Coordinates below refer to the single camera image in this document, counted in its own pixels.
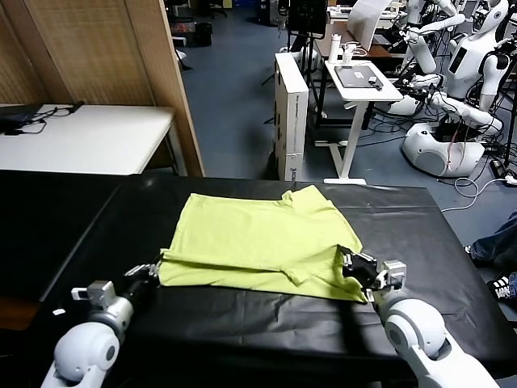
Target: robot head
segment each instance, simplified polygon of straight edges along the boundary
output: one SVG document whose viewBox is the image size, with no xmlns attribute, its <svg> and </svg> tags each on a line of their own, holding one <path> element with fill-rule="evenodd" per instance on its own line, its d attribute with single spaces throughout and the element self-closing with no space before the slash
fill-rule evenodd
<svg viewBox="0 0 517 388">
<path fill-rule="evenodd" d="M 508 0 L 481 0 L 473 13 L 472 32 L 495 31 L 508 13 Z"/>
</svg>

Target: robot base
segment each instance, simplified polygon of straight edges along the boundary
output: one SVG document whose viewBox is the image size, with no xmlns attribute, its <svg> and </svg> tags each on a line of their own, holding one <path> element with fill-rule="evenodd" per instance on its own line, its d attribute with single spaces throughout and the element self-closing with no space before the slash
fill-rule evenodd
<svg viewBox="0 0 517 388">
<path fill-rule="evenodd" d="M 417 111 L 418 105 L 420 105 L 419 101 L 413 97 L 404 95 L 401 101 L 389 105 L 387 113 L 395 116 L 412 116 Z"/>
<path fill-rule="evenodd" d="M 436 141 L 432 133 L 439 123 L 415 124 L 406 134 L 402 151 L 413 166 L 434 176 L 469 176 L 485 152 L 480 143 Z"/>
</svg>

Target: person's leg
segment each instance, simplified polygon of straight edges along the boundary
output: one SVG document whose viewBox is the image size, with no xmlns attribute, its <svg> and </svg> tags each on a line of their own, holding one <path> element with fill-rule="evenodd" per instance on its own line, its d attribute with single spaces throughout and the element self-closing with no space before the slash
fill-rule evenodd
<svg viewBox="0 0 517 388">
<path fill-rule="evenodd" d="M 510 298 L 517 299 L 517 272 L 512 272 L 508 276 L 508 282 L 510 286 Z"/>
<path fill-rule="evenodd" d="M 513 212 L 508 221 L 494 234 L 475 241 L 470 246 L 469 254 L 473 260 L 492 262 L 503 252 L 516 249 L 517 247 L 513 247 L 516 244 L 517 211 Z"/>
</svg>

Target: white bottle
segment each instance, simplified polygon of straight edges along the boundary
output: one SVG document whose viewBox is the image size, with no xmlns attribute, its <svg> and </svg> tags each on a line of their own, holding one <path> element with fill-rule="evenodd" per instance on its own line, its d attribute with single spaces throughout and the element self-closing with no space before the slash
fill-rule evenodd
<svg viewBox="0 0 517 388">
<path fill-rule="evenodd" d="M 330 42 L 329 63 L 338 63 L 339 46 L 341 45 L 341 36 L 332 34 L 332 41 Z"/>
</svg>

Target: black tablecloth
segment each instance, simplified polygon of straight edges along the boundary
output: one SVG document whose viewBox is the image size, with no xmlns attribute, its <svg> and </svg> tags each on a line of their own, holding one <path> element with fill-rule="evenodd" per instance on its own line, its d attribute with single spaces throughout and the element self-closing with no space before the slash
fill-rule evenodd
<svg viewBox="0 0 517 388">
<path fill-rule="evenodd" d="M 48 295 L 30 344 L 52 356 L 54 341 L 77 319 L 71 313 L 50 314 L 57 306 L 74 309 L 68 303 L 70 288 L 94 279 L 117 282 L 125 270 L 168 247 L 190 193 L 279 199 L 287 189 L 306 185 L 128 177 Z M 410 294 L 442 313 L 466 352 L 492 373 L 513 374 L 515 334 L 427 190 L 317 187 L 351 223 L 365 252 L 407 264 Z M 370 305 L 215 287 L 159 289 L 147 311 L 134 318 L 113 375 L 150 370 L 198 376 L 239 370 L 248 377 L 316 378 L 321 385 L 410 374 Z"/>
<path fill-rule="evenodd" d="M 43 300 L 122 179 L 0 171 L 0 295 Z"/>
</svg>

